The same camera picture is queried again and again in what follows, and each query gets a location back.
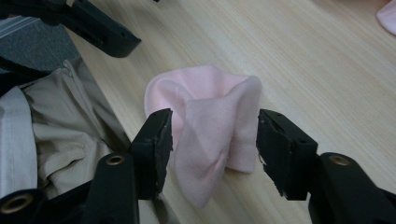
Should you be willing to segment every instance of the light wood surface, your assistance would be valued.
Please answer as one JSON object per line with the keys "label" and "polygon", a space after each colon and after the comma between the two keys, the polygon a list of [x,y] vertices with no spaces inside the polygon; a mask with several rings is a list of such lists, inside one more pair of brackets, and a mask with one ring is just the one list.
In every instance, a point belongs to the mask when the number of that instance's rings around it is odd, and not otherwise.
{"label": "light wood surface", "polygon": [[[71,34],[131,139],[145,120],[146,85],[180,67],[213,64],[253,75],[261,108],[286,115],[318,152],[355,159],[396,192],[396,37],[382,0],[92,0],[143,42],[125,59]],[[309,223],[307,202],[279,197],[262,170],[226,170],[205,209],[184,199],[172,172],[164,194],[181,223]]]}

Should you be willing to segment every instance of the beige fabric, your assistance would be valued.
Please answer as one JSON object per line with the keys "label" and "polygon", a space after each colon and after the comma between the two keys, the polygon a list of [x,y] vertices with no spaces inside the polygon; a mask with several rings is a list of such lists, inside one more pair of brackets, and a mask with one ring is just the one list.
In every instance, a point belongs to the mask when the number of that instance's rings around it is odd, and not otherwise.
{"label": "beige fabric", "polygon": [[93,178],[97,162],[129,140],[81,59],[23,89],[37,148],[38,186],[49,197]]}

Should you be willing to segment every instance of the wood grain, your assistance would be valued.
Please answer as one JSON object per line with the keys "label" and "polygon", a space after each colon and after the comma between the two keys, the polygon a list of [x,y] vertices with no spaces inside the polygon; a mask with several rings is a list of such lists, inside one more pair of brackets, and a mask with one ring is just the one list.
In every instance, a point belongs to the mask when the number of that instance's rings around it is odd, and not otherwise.
{"label": "wood grain", "polygon": [[[355,159],[396,192],[396,38],[375,13],[382,0],[92,0],[143,42],[114,59],[70,34],[134,138],[146,85],[179,67],[214,64],[253,75],[261,107],[285,114],[318,151]],[[181,223],[309,223],[307,202],[280,198],[259,160],[252,175],[226,170],[205,209],[188,204],[170,171],[164,194]]]}

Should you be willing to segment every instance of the gray fabric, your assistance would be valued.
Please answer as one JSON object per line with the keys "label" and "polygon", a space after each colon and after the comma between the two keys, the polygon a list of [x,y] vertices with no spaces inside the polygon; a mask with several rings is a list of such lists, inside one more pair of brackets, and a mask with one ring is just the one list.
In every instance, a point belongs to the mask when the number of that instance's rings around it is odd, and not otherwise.
{"label": "gray fabric", "polygon": [[0,38],[10,35],[37,20],[38,18],[22,16],[0,20]]}
{"label": "gray fabric", "polygon": [[0,198],[37,187],[29,105],[17,87],[0,98]]}
{"label": "gray fabric", "polygon": [[37,70],[54,71],[65,59],[77,58],[78,51],[62,25],[36,21],[0,38],[0,55]]}

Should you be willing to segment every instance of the pink object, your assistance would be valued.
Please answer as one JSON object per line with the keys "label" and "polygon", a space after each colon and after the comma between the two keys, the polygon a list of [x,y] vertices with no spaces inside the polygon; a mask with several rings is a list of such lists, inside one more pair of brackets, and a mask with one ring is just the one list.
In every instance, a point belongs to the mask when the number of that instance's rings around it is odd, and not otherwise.
{"label": "pink object", "polygon": [[189,201],[204,207],[224,167],[250,173],[257,156],[262,84],[206,65],[156,76],[146,88],[145,112],[171,108],[170,166]]}
{"label": "pink object", "polygon": [[381,8],[376,17],[379,22],[393,35],[396,35],[396,1],[390,1],[386,6]]}

